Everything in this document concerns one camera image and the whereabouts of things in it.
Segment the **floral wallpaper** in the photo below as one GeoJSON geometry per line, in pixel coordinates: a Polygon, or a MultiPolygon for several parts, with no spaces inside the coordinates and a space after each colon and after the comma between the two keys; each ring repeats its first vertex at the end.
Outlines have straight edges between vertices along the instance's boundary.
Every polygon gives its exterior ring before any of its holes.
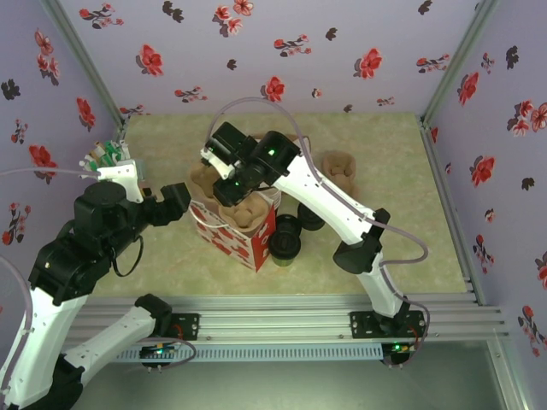
{"type": "Polygon", "coordinates": [[[543,6],[500,2],[432,121],[481,288],[507,315],[534,408],[547,402],[547,54],[533,40],[545,38],[543,6]]]}
{"type": "MultiPolygon", "coordinates": [[[[0,37],[6,56],[0,64],[0,168],[78,169],[95,141],[113,136],[107,110],[40,2],[3,4],[0,37]]],[[[74,199],[88,184],[38,171],[0,180],[0,253],[25,277],[38,250],[73,215],[74,199]]],[[[0,266],[0,364],[22,312],[17,284],[0,266]]]]}
{"type": "Polygon", "coordinates": [[[60,3],[119,108],[423,114],[477,1],[60,3]]]}

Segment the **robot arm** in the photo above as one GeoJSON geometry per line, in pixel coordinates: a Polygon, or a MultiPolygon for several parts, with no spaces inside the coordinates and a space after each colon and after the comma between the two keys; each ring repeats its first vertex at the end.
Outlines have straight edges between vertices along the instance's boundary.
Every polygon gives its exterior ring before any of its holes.
{"type": "MultiPolygon", "coordinates": [[[[99,171],[101,181],[74,201],[74,219],[38,252],[29,278],[31,331],[9,387],[1,392],[9,410],[71,408],[89,380],[120,351],[150,335],[164,336],[170,323],[171,307],[152,295],[143,296],[109,328],[61,354],[70,325],[115,257],[148,225],[179,220],[190,203],[184,184],[164,186],[162,202],[142,197],[134,163],[99,171]]],[[[0,369],[0,380],[6,377],[24,324],[25,317],[0,369]]]]}
{"type": "Polygon", "coordinates": [[[261,183],[295,197],[341,237],[342,243],[333,259],[339,267],[359,278],[373,310],[382,319],[392,321],[399,321],[408,311],[408,304],[394,295],[379,269],[383,258],[379,238],[383,229],[357,217],[322,185],[329,185],[371,220],[387,223],[390,215],[384,209],[373,211],[364,207],[319,172],[321,182],[317,182],[300,149],[278,132],[268,132],[258,143],[225,122],[211,136],[201,155],[204,162],[221,175],[214,192],[222,205],[239,203],[261,183]]]}

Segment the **floor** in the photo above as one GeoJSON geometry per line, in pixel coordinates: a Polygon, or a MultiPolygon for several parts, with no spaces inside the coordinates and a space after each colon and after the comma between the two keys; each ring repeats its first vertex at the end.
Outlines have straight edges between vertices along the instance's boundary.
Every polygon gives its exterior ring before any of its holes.
{"type": "MultiPolygon", "coordinates": [[[[126,134],[133,158],[144,160],[148,182],[155,192],[187,179],[199,161],[210,115],[134,116],[126,134]]],[[[285,119],[275,114],[227,115],[241,131],[259,134],[271,129],[291,133],[285,119]]],[[[298,114],[296,120],[311,142],[318,161],[330,149],[350,152],[357,163],[359,201],[391,213],[390,224],[412,232],[431,250],[421,264],[395,266],[391,275],[404,293],[464,292],[443,209],[412,114],[298,114]]],[[[284,197],[285,212],[297,203],[284,197]]],[[[191,216],[167,227],[144,232],[144,256],[128,278],[114,274],[101,279],[93,296],[183,295],[313,295],[361,294],[354,275],[339,269],[332,254],[339,239],[329,226],[303,231],[302,251],[289,267],[266,261],[254,272],[205,243],[191,216]]],[[[420,248],[387,232],[382,237],[386,259],[415,258],[420,248]]],[[[119,258],[120,270],[135,261],[132,245],[119,258]]]]}
{"type": "Polygon", "coordinates": [[[109,365],[74,410],[503,410],[482,343],[426,343],[402,370],[378,361],[200,363],[162,374],[109,365]]]}

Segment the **beige floor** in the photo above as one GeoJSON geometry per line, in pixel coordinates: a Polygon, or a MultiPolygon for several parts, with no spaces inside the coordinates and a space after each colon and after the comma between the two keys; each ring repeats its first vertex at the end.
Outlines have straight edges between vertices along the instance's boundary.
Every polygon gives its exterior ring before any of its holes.
{"type": "MultiPolygon", "coordinates": [[[[235,114],[226,117],[249,134],[270,129],[291,132],[275,114],[235,114]]],[[[152,115],[133,117],[126,140],[132,157],[143,159],[148,181],[159,192],[166,184],[184,181],[189,166],[199,160],[210,115],[152,115]]],[[[391,225],[421,237],[430,257],[418,265],[394,266],[391,275],[405,293],[463,292],[465,286],[430,167],[412,114],[299,114],[296,119],[309,135],[314,158],[329,149],[352,153],[357,159],[356,182],[360,202],[385,208],[391,225]]],[[[296,212],[285,198],[282,207],[296,212]]],[[[332,254],[339,239],[328,226],[303,231],[302,251],[285,268],[270,260],[253,272],[205,243],[192,228],[189,214],[176,223],[144,232],[144,256],[128,278],[114,274],[101,279],[94,296],[183,295],[313,295],[360,294],[354,275],[339,269],[332,254]]],[[[384,255],[413,258],[420,248],[386,232],[384,255]]],[[[119,258],[128,268],[137,254],[132,245],[119,258]]]]}

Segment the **wall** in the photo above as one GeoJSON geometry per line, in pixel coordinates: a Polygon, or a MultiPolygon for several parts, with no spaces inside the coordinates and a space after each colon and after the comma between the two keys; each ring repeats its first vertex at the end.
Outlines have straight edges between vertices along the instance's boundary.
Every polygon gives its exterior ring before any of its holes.
{"type": "Polygon", "coordinates": [[[541,0],[501,2],[432,133],[481,287],[508,315],[537,408],[547,403],[543,6],[541,0]]]}
{"type": "MultiPolygon", "coordinates": [[[[5,83],[0,93],[0,168],[44,164],[78,169],[94,141],[111,139],[114,122],[39,2],[5,2],[0,38],[0,83],[5,83]]],[[[25,278],[38,250],[72,217],[74,199],[88,184],[73,175],[44,173],[0,180],[0,253],[25,278]]],[[[22,309],[17,283],[0,266],[0,363],[22,309]]]]}
{"type": "Polygon", "coordinates": [[[477,0],[61,4],[125,112],[206,113],[263,95],[298,112],[422,114],[477,0]]]}

